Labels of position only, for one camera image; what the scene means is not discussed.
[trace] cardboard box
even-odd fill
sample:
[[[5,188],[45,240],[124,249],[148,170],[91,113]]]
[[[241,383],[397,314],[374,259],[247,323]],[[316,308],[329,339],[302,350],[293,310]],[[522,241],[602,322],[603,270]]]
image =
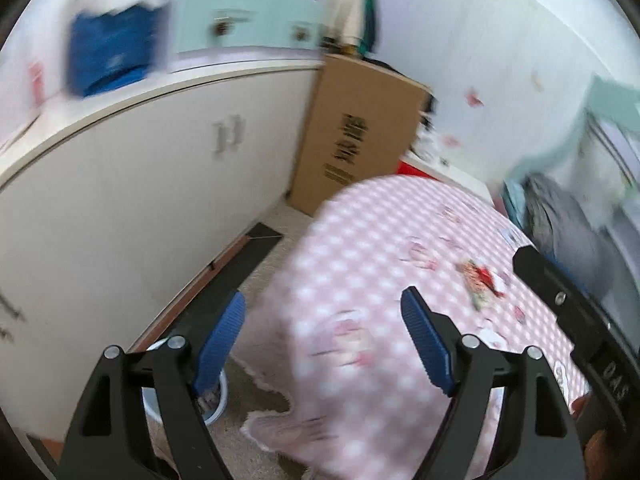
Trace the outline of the cardboard box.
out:
[[[326,56],[289,205],[314,215],[354,182],[394,174],[415,138],[424,85],[371,63]]]

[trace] white cabinet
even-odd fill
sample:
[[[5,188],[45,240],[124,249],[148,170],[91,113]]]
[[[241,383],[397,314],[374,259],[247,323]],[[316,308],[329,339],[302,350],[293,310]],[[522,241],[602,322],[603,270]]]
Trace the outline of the white cabinet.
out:
[[[105,346],[128,348],[286,191],[313,78],[162,96],[79,132],[0,191],[0,290],[26,318],[0,310],[14,336],[0,340],[12,423],[62,440]]]

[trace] drawer knob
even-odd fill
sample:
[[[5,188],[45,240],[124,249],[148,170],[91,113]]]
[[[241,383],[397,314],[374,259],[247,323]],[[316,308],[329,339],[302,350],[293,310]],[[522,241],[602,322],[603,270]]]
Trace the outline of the drawer knob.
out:
[[[247,16],[222,16],[213,20],[211,31],[216,36],[226,36],[231,32],[235,23],[250,22],[251,18]]]
[[[309,31],[305,27],[294,27],[293,35],[296,41],[306,41],[309,38]]]
[[[221,155],[222,153],[225,153],[226,150],[226,138],[228,131],[224,123],[216,123],[214,126],[217,131],[216,149],[214,153],[216,155]]]
[[[231,20],[216,20],[212,26],[213,34],[216,36],[226,36],[232,26]]]
[[[239,146],[244,140],[244,120],[240,115],[234,115],[231,117],[234,123],[234,140],[231,142],[232,146]]]

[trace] screw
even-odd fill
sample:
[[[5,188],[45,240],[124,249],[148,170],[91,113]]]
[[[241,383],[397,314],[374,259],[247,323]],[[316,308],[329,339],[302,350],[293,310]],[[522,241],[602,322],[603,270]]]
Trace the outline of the screw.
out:
[[[467,334],[462,336],[462,344],[467,348],[478,348],[480,346],[480,340],[474,335]]]
[[[183,338],[181,335],[174,335],[169,341],[167,341],[167,345],[171,350],[179,350],[187,343],[187,340]]]
[[[527,348],[527,355],[536,361],[542,359],[542,350],[537,346],[530,346]]]
[[[115,359],[120,355],[120,349],[117,346],[109,346],[104,350],[104,356],[107,359]]]

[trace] blue gripper pad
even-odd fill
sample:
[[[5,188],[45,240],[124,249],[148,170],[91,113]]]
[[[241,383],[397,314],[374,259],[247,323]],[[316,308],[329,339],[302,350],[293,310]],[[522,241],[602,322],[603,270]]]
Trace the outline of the blue gripper pad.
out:
[[[415,296],[408,290],[402,293],[400,311],[431,383],[450,396],[455,386],[451,356]]]
[[[202,396],[218,386],[220,372],[244,324],[244,296],[236,292],[198,355],[193,389]]]

